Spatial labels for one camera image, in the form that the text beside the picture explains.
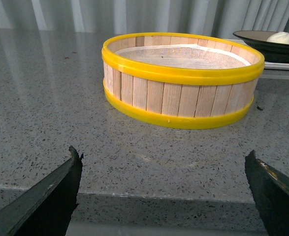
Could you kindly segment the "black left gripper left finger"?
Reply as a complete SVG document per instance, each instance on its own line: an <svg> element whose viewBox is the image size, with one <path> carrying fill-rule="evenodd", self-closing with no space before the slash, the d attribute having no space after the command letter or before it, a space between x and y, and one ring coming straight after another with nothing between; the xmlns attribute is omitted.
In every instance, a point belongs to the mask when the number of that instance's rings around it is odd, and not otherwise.
<svg viewBox="0 0 289 236"><path fill-rule="evenodd" d="M44 179L0 210L0 236L64 236L82 175L83 155L71 157Z"/></svg>

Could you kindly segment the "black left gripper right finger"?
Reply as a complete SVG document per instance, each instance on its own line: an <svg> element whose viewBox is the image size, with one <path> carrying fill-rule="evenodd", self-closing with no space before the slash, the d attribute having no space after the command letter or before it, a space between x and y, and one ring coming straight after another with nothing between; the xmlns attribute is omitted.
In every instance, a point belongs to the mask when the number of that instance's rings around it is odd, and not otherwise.
<svg viewBox="0 0 289 236"><path fill-rule="evenodd" d="M256 157L245 157L245 173L265 229L270 236L289 236L289 177Z"/></svg>

